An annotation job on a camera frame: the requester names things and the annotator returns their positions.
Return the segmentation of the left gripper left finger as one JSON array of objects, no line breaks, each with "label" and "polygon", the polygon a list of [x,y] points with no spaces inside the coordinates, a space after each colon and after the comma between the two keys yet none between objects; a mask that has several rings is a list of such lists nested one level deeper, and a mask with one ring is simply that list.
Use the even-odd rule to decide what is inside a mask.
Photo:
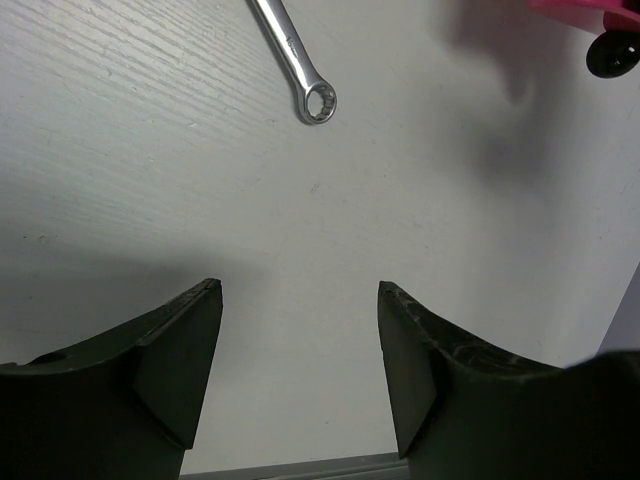
[{"label": "left gripper left finger", "polygon": [[1,367],[5,479],[176,479],[223,311],[205,279],[104,333]]}]

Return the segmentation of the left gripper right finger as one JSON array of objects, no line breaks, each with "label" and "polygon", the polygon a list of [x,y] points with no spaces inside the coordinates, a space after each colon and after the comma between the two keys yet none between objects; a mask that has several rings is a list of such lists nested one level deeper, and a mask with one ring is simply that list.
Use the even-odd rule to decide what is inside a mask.
[{"label": "left gripper right finger", "polygon": [[497,347],[392,282],[377,319],[399,455],[414,479],[635,479],[639,355],[567,368]]}]

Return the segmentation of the pink drawer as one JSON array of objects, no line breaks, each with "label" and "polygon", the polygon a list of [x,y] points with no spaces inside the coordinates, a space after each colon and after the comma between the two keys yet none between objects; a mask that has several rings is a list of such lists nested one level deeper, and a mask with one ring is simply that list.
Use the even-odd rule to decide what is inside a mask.
[{"label": "pink drawer", "polygon": [[626,75],[639,64],[639,2],[637,0],[535,0],[537,13],[595,36],[586,66],[598,78]]}]

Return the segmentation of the silver wrench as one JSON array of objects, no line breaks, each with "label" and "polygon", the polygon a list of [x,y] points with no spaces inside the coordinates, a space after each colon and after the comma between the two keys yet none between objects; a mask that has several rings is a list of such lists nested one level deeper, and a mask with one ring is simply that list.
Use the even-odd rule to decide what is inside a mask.
[{"label": "silver wrench", "polygon": [[249,5],[289,75],[300,119],[309,125],[327,123],[336,111],[337,94],[316,70],[284,3],[256,0],[249,1]]}]

